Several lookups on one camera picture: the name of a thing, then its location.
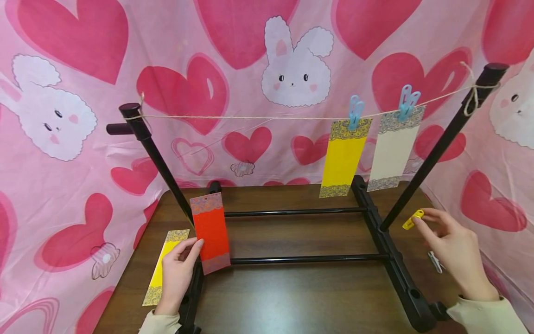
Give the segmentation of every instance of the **blue clothespin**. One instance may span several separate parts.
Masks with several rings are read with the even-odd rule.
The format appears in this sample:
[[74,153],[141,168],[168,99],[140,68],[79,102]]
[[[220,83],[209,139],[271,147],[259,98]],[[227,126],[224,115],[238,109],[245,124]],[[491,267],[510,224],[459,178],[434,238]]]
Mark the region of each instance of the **blue clothespin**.
[[356,131],[363,109],[364,102],[360,101],[358,95],[352,95],[349,106],[349,131]]
[[417,104],[417,101],[421,97],[420,91],[415,91],[412,93],[412,85],[405,85],[400,91],[400,102],[399,102],[399,122],[403,123],[408,120],[412,114],[413,108]]

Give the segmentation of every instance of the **red paper strip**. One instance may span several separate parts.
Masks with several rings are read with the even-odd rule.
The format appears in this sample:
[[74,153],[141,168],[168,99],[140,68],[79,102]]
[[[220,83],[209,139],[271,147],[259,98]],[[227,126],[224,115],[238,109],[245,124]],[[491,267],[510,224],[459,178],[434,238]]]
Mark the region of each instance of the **red paper strip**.
[[198,239],[204,239],[200,260],[204,275],[230,265],[230,247],[221,193],[190,199]]

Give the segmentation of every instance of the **hole in stand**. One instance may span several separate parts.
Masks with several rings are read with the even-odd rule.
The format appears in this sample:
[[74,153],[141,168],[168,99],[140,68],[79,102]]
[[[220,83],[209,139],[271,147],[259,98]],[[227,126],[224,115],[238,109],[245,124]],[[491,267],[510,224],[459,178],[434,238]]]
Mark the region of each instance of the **hole in stand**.
[[413,298],[419,299],[421,298],[421,293],[416,289],[410,289],[410,294]]

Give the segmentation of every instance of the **bunny face print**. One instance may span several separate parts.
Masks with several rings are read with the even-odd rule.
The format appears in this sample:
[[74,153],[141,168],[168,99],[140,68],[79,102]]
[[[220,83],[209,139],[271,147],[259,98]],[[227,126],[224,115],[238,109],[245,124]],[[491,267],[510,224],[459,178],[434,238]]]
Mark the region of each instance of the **bunny face print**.
[[496,134],[534,150],[534,50],[519,74],[499,88],[490,120]]
[[0,103],[14,112],[32,142],[52,158],[69,161],[82,151],[97,119],[78,96],[52,86],[61,81],[56,68],[39,57],[17,55],[13,74],[19,96],[0,91]]
[[288,107],[321,103],[330,92],[330,69],[320,57],[330,55],[331,32],[321,27],[308,30],[293,48],[291,33],[282,17],[265,24],[265,47],[269,64],[263,72],[263,95]]

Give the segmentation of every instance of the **hand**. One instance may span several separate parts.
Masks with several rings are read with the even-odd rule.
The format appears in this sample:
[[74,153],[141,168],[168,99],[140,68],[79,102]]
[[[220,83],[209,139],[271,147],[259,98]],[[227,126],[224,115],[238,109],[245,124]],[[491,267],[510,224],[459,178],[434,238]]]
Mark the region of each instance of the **hand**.
[[[499,293],[488,280],[478,249],[476,233],[463,227],[447,212],[425,208],[423,219],[414,217],[413,223],[443,266],[460,286],[463,297],[477,301],[497,301]],[[425,223],[439,224],[432,231]]]
[[163,291],[155,315],[178,314],[203,244],[203,239],[190,238],[179,242],[163,257]]

